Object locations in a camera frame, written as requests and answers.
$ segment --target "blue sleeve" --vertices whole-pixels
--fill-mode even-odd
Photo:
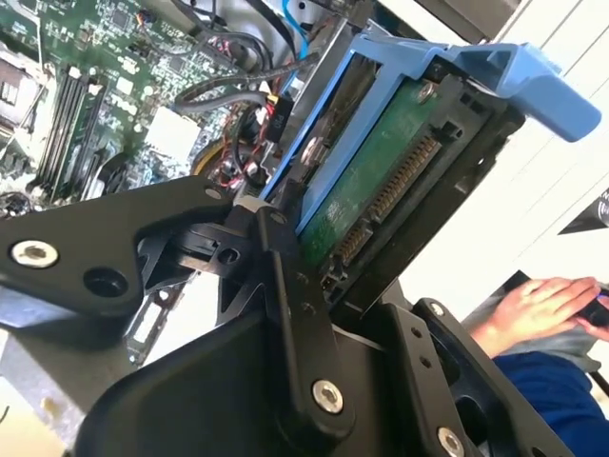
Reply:
[[[609,455],[609,422],[579,368],[541,352],[505,355],[495,363],[577,457]]]

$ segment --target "person's hand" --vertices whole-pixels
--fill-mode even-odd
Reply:
[[[522,341],[562,333],[580,323],[574,314],[599,292],[594,278],[528,281],[509,292],[472,337],[494,357]]]
[[[601,305],[609,309],[609,297],[600,296],[597,300]],[[586,330],[586,333],[588,333],[589,335],[597,337],[600,340],[609,341],[609,328],[594,327],[583,317],[576,317],[576,320],[578,321],[578,324],[580,324]]]

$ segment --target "silver screw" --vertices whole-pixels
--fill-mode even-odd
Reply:
[[[271,212],[270,218],[273,221],[275,221],[277,224],[285,224],[285,222],[287,222],[285,217],[282,214],[280,214],[279,212]]]
[[[326,379],[317,381],[313,385],[313,398],[315,403],[325,412],[338,414],[343,410],[341,391]]]
[[[206,195],[208,197],[213,198],[214,200],[220,200],[222,198],[222,193],[220,193],[218,190],[212,189],[212,188],[206,189]]]
[[[49,243],[28,240],[17,243],[10,256],[19,265],[29,268],[49,268],[59,260],[59,252]]]
[[[419,95],[417,95],[417,102],[419,102],[420,105],[422,105],[423,103],[425,103],[427,100],[429,100],[431,98],[431,96],[434,94],[434,92],[436,91],[433,83],[427,83],[423,86],[423,88],[421,89],[421,91],[419,92]]]
[[[464,457],[465,449],[457,435],[450,428],[438,428],[440,444],[450,457]]]
[[[440,305],[438,305],[437,303],[432,303],[431,304],[431,309],[434,311],[434,313],[437,316],[444,316],[444,310],[442,309],[442,307]]]

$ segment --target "blue cable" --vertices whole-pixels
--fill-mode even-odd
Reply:
[[[284,16],[285,16],[285,20],[287,21],[287,23],[290,26],[292,26],[298,32],[298,34],[301,35],[301,37],[303,38],[303,45],[301,46],[301,51],[299,54],[299,58],[302,60],[308,55],[308,42],[306,41],[306,33],[301,28],[301,26],[298,24],[298,22],[296,22],[296,19],[294,19],[294,16],[292,16],[290,14],[290,12],[287,10],[288,4],[289,4],[289,0],[283,0],[282,6],[284,8]],[[287,79],[287,81],[285,81],[285,84],[282,87],[282,94],[285,94],[287,92],[287,90],[292,85],[294,78],[296,78],[296,71],[294,71],[290,75],[290,77]]]

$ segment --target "finger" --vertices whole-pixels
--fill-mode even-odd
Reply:
[[[548,279],[530,279],[523,285],[514,289],[520,296],[526,296],[533,293],[535,290],[547,283]]]
[[[555,307],[556,309],[558,309],[565,303],[570,302],[574,298],[576,298],[579,295],[581,295],[582,293],[584,293],[586,290],[588,290],[590,288],[594,288],[594,287],[598,288],[598,290],[600,291],[600,288],[597,285],[596,279],[594,279],[594,278],[578,279],[578,280],[573,281],[568,287],[566,287],[562,290],[559,290],[552,296],[546,298],[544,300],[544,302],[545,302],[545,305],[547,305],[548,307]]]
[[[573,284],[573,281],[565,278],[552,278],[548,279],[544,284],[542,284],[539,288],[534,290],[529,294],[529,299],[532,302],[542,302],[552,295],[560,292],[561,290],[568,288]]]
[[[575,319],[568,319],[552,329],[552,335],[558,335],[559,333],[564,333],[565,331],[572,330],[573,328],[578,326],[578,323]]]
[[[609,309],[609,297],[607,297],[606,295],[599,295],[597,297],[597,300],[601,305]]]
[[[590,336],[594,336],[600,340],[609,341],[609,329],[594,327],[592,324],[582,318],[578,318],[578,323]]]
[[[593,282],[592,284],[588,283],[587,285],[584,283],[577,286],[574,284],[572,287],[552,296],[548,302],[550,302],[551,307],[555,306],[556,304],[559,305],[554,312],[556,318],[568,319],[575,313],[584,309],[590,302],[597,298],[599,292],[600,287],[597,286],[596,282]],[[576,293],[579,294],[573,298],[570,298]]]

